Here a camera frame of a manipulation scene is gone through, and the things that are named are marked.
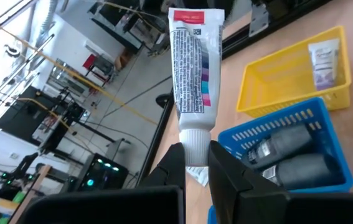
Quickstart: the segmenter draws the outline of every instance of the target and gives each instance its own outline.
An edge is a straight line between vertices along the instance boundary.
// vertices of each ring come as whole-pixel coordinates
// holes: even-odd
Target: bottle
[[[286,190],[343,184],[338,162],[328,154],[303,154],[264,170],[261,175]]]
[[[305,124],[288,126],[277,130],[269,138],[249,149],[242,162],[251,169],[263,169],[286,157],[304,152],[312,144],[312,137]]]

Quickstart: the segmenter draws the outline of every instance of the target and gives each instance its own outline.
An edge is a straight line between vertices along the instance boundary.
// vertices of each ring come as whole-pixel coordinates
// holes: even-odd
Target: yellow plastic basket
[[[336,85],[317,91],[308,44],[339,38]],[[308,38],[245,67],[237,111],[258,118],[312,97],[321,97],[329,110],[350,105],[351,69],[344,28],[339,26]]]

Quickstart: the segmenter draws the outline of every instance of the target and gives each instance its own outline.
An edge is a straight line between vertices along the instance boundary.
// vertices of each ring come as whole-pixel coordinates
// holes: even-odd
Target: table surface
[[[224,38],[250,22],[250,15],[229,25],[224,30]],[[228,128],[245,123],[251,118],[237,113],[235,106],[242,80],[244,66],[254,60],[276,52],[300,40],[314,36],[332,27],[342,25],[346,30],[348,54],[351,63],[352,85],[351,106],[345,110],[331,112],[332,123],[344,150],[353,175],[353,1],[334,0],[316,11],[298,19],[251,46],[237,52],[222,62],[220,100],[216,126],[212,139]],[[164,131],[153,167],[161,160],[171,144],[179,141],[175,108]],[[207,223],[208,209],[212,205],[209,186],[203,188],[193,178],[186,175],[186,219],[187,223]]]

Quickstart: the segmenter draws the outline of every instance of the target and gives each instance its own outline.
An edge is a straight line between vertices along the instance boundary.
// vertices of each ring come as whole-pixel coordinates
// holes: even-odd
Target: red label on tube
[[[174,21],[182,21],[188,24],[204,24],[204,12],[175,11]]]

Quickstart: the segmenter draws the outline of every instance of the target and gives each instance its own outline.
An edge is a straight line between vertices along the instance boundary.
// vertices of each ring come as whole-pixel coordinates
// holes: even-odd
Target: green light
[[[92,179],[88,180],[88,182],[87,182],[88,186],[92,186],[93,183],[94,183],[94,181]]]

